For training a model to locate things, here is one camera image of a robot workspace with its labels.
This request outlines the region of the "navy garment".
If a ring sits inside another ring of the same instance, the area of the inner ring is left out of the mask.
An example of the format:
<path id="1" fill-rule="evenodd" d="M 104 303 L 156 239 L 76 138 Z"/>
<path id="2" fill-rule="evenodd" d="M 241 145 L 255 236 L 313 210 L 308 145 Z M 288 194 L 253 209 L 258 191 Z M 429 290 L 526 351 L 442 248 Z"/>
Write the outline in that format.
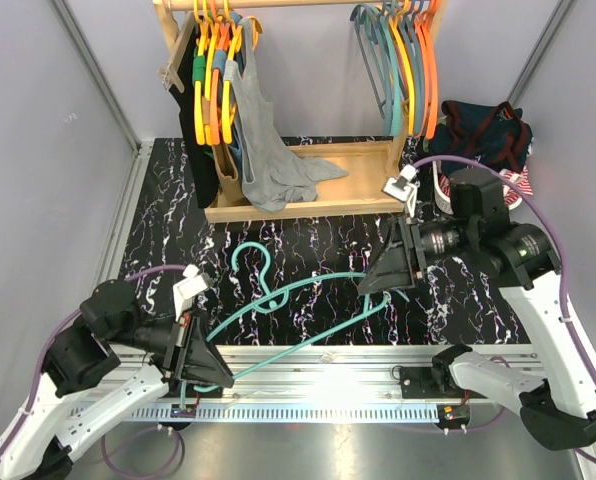
<path id="1" fill-rule="evenodd" d="M 429 141 L 430 155 L 469 158 L 494 171 L 523 171 L 533 132 L 522 109 L 508 102 L 486 106 L 446 100 L 441 111 L 445 120 Z"/>

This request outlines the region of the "blue grey hanger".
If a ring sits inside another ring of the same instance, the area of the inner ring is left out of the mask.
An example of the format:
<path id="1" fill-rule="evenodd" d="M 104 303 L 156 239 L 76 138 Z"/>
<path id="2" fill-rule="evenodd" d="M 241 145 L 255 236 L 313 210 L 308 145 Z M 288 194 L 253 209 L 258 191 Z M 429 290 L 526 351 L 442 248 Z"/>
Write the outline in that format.
<path id="1" fill-rule="evenodd" d="M 378 43 L 378 30 L 374 18 L 374 5 L 359 3 L 352 9 L 350 21 L 360 49 L 379 114 L 383 121 L 383 135 L 389 135 L 386 108 L 386 87 L 383 78 L 383 60 Z"/>

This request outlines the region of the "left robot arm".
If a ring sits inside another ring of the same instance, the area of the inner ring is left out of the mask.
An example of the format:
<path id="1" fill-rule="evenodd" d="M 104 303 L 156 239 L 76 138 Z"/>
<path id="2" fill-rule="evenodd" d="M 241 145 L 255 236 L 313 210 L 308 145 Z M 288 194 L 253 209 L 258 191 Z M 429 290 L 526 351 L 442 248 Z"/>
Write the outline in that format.
<path id="1" fill-rule="evenodd" d="M 181 397 L 193 386 L 230 388 L 233 374 L 207 338 L 207 320 L 194 307 L 211 281 L 205 274 L 174 286 L 175 316 L 147 320 L 134 288 L 122 280 L 100 284 L 75 321 L 44 353 L 32 389 L 0 435 L 0 479 L 62 479 L 109 430 L 165 394 Z M 75 404 L 118 368 L 117 343 L 150 360 L 123 385 L 83 412 Z"/>

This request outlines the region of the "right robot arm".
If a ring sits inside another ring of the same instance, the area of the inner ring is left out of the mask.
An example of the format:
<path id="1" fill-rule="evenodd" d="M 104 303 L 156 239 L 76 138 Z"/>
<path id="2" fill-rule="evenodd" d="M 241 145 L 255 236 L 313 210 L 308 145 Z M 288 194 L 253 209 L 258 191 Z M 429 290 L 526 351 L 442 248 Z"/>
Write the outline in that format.
<path id="1" fill-rule="evenodd" d="M 450 216 L 418 223 L 393 220 L 374 253 L 362 295 L 418 287 L 428 267 L 460 256 L 485 274 L 520 320 L 542 363 L 541 377 L 488 360 L 458 344 L 431 360 L 436 393 L 474 392 L 516 414 L 543 447 L 570 450 L 596 443 L 596 355 L 568 297 L 563 263 L 547 233 L 510 219 L 503 180 L 485 169 L 463 169 L 449 179 Z"/>

